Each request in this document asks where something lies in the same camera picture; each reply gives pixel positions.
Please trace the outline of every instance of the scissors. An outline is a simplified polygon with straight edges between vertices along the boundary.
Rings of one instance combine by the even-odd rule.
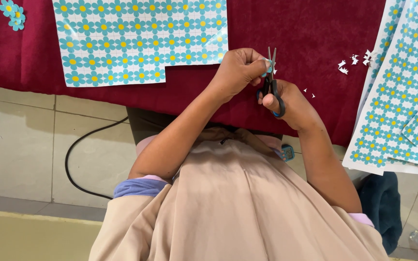
[[[285,103],[283,103],[282,98],[277,92],[277,80],[274,79],[274,71],[275,71],[275,56],[277,53],[277,49],[274,49],[274,56],[270,58],[270,46],[269,46],[269,60],[272,62],[270,63],[271,71],[268,73],[269,75],[264,78],[264,86],[262,88],[257,90],[257,99],[259,99],[259,93],[262,92],[264,97],[269,93],[272,93],[275,98],[278,100],[278,104],[280,105],[280,113],[276,113],[275,111],[272,111],[272,113],[275,115],[275,117],[282,117],[285,114]]]

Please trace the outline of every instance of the maroon velvet cloth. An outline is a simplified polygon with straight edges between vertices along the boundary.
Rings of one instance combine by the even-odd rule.
[[[177,115],[205,88],[218,65],[170,66],[166,83],[66,87],[51,0],[14,0],[24,8],[25,29],[13,31],[0,11],[0,87],[69,95]],[[331,140],[348,145],[367,67],[362,59],[377,37],[385,0],[227,0],[229,49],[277,48],[277,79],[295,83],[317,110]],[[346,60],[348,75],[337,64]],[[247,86],[212,121],[297,135],[255,99]]]

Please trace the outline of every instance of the hand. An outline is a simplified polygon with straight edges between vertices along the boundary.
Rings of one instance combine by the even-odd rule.
[[[277,91],[285,103],[285,115],[281,119],[298,132],[308,131],[317,125],[323,125],[320,116],[295,84],[284,80],[277,80]],[[264,105],[269,110],[280,112],[278,100],[271,93],[263,97],[259,93],[258,104]]]
[[[226,103],[241,92],[248,83],[253,86],[258,85],[261,82],[261,75],[270,67],[270,62],[262,58],[264,56],[251,48],[226,52],[206,91],[214,93]]]

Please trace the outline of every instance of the person's left hand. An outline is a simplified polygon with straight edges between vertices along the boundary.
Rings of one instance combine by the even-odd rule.
[[[248,83],[253,86],[261,82],[261,75],[267,72],[270,62],[262,59],[252,48],[241,48],[225,53],[224,59],[207,86],[206,91],[213,92],[223,103],[241,92]]]

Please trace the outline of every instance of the person's right hand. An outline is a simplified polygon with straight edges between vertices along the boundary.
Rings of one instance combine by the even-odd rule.
[[[291,128],[298,132],[307,131],[323,124],[317,111],[306,100],[295,84],[284,80],[276,81],[278,94],[285,103],[285,115],[281,119],[285,120]],[[271,93],[263,97],[262,92],[260,92],[258,104],[263,104],[264,107],[276,113],[280,112],[278,100]]]

